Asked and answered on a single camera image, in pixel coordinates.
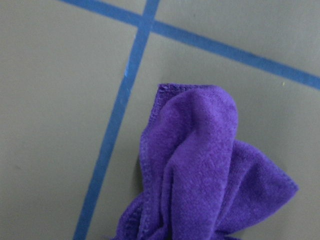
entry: gray floor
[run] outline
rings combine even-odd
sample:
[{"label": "gray floor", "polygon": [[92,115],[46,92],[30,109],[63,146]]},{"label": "gray floor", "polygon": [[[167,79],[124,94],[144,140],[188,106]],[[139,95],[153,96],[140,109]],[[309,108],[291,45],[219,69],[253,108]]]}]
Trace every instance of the gray floor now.
[{"label": "gray floor", "polygon": [[[145,0],[108,1],[141,14]],[[320,75],[320,2],[161,0],[156,19]],[[56,0],[0,2],[0,239],[72,239],[136,28]],[[244,240],[320,236],[320,91],[151,34],[88,240],[115,234],[142,190],[139,138],[157,84],[213,84],[239,112],[237,138],[300,186]]]}]

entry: microfiber cloth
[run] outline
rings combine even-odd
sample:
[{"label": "microfiber cloth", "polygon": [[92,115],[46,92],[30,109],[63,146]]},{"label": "microfiber cloth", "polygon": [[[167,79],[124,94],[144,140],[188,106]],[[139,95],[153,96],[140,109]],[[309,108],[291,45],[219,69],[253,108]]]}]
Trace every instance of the microfiber cloth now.
[{"label": "microfiber cloth", "polygon": [[212,85],[159,85],[140,140],[143,192],[114,240],[235,240],[287,203],[297,185],[235,139],[232,97]]}]

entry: blue painter's tape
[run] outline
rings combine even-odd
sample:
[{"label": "blue painter's tape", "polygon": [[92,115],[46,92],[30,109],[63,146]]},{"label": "blue painter's tape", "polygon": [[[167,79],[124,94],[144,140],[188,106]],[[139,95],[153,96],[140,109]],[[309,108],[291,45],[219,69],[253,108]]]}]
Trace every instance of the blue painter's tape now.
[{"label": "blue painter's tape", "polygon": [[130,24],[138,26],[142,16],[134,12],[122,9],[117,6],[113,6],[106,2],[96,0],[60,0],[71,5],[75,5],[79,8],[86,9],[88,11]]},{"label": "blue painter's tape", "polygon": [[99,158],[94,167],[93,175],[74,232],[73,240],[85,240],[88,234],[91,219],[97,204],[119,129],[124,118],[131,90],[135,83],[144,50],[147,45],[159,1],[160,0],[147,0],[143,15],[139,21],[137,34],[133,42],[127,67],[118,90],[110,120],[103,137]]},{"label": "blue painter's tape", "polygon": [[154,22],[151,31],[181,43],[197,47],[210,53],[217,54],[242,64],[266,71],[268,73],[275,74],[316,89],[320,89],[320,77],[318,76],[273,60],[266,59],[264,57],[254,55],[250,52],[226,45],[222,42],[218,42],[159,21]]}]

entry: purple microfiber cloth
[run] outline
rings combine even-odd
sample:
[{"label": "purple microfiber cloth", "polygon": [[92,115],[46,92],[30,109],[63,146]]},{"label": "purple microfiber cloth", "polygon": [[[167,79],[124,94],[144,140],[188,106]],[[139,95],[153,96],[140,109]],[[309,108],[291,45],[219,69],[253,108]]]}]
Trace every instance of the purple microfiber cloth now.
[{"label": "purple microfiber cloth", "polygon": [[289,201],[297,185],[235,140],[237,108],[218,86],[161,84],[141,136],[143,192],[114,240],[234,240]]}]

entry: floor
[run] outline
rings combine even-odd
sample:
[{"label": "floor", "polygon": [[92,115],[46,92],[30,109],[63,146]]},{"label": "floor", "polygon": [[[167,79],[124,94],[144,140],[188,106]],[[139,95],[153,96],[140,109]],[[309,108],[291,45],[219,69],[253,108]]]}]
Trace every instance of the floor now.
[{"label": "floor", "polygon": [[320,236],[320,2],[2,0],[0,239],[102,240],[160,83],[211,84],[300,191],[235,236]]}]

